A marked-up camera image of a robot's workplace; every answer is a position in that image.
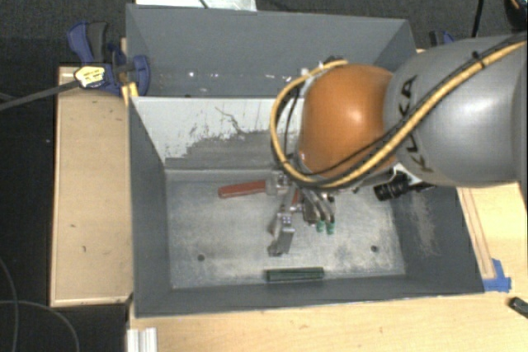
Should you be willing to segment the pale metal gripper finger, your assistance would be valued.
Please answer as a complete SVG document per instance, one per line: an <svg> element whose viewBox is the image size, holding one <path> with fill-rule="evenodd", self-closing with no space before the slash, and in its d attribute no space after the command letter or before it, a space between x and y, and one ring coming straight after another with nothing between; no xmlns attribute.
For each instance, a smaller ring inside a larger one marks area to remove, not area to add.
<svg viewBox="0 0 528 352"><path fill-rule="evenodd" d="M272 172L265 182L267 195L283 195L289 189L289 179L283 172Z"/></svg>
<svg viewBox="0 0 528 352"><path fill-rule="evenodd" d="M273 240L268 247L269 256L283 256L290 253L290 247L295 235L295 228L292 225L292 215L278 213L272 219L270 234Z"/></svg>

